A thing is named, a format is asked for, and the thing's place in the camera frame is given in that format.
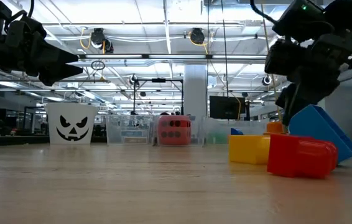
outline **white bucket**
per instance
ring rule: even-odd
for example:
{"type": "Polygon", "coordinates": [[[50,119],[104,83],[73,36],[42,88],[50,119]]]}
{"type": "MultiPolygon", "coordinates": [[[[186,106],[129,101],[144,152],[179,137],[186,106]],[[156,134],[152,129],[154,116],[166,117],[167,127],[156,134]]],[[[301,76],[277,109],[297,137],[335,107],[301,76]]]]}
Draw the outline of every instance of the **white bucket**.
{"type": "Polygon", "coordinates": [[[48,103],[51,144],[90,144],[98,108],[77,103],[48,103]]]}

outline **red die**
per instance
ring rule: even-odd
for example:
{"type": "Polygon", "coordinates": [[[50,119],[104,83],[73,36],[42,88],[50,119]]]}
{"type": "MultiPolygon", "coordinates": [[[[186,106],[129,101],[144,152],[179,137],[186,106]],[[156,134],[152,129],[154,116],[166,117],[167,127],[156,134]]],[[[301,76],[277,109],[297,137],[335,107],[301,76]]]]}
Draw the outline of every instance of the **red die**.
{"type": "Polygon", "coordinates": [[[337,158],[332,142],[271,134],[267,171],[284,177],[323,179],[335,169],[337,158]]]}
{"type": "Polygon", "coordinates": [[[158,143],[186,146],[191,142],[191,121],[188,116],[161,116],[158,120],[158,143]]]}

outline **jack-o'-lantern face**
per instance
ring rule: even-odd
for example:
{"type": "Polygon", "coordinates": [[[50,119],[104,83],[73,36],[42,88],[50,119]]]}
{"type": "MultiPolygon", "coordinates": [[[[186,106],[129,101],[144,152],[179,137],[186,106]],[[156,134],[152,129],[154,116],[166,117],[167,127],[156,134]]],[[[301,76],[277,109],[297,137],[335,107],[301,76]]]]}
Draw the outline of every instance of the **jack-o'-lantern face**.
{"type": "Polygon", "coordinates": [[[87,122],[88,117],[85,117],[76,124],[72,124],[60,115],[61,127],[57,127],[57,133],[66,141],[79,141],[88,134],[89,128],[86,127],[87,122]]]}

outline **clear plastic bin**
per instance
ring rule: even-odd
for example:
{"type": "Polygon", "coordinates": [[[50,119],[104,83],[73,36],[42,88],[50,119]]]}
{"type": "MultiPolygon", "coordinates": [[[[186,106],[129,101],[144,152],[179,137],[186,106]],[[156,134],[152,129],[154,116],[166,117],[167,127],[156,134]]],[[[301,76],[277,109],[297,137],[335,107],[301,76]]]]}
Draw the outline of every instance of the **clear plastic bin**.
{"type": "Polygon", "coordinates": [[[154,116],[107,115],[108,144],[153,144],[154,116]]]}
{"type": "Polygon", "coordinates": [[[262,135],[266,132],[266,123],[260,121],[227,121],[205,118],[203,122],[206,144],[228,144],[231,128],[241,130],[244,134],[262,135]]]}

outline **wooden table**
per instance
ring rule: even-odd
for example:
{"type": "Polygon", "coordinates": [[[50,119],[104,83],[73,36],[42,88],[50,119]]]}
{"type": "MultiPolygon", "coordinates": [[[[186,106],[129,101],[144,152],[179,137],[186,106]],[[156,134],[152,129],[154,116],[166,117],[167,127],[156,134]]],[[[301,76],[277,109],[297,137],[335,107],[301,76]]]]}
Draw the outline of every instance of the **wooden table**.
{"type": "Polygon", "coordinates": [[[0,223],[352,223],[352,159],[327,180],[230,164],[227,147],[0,147],[0,223]]]}

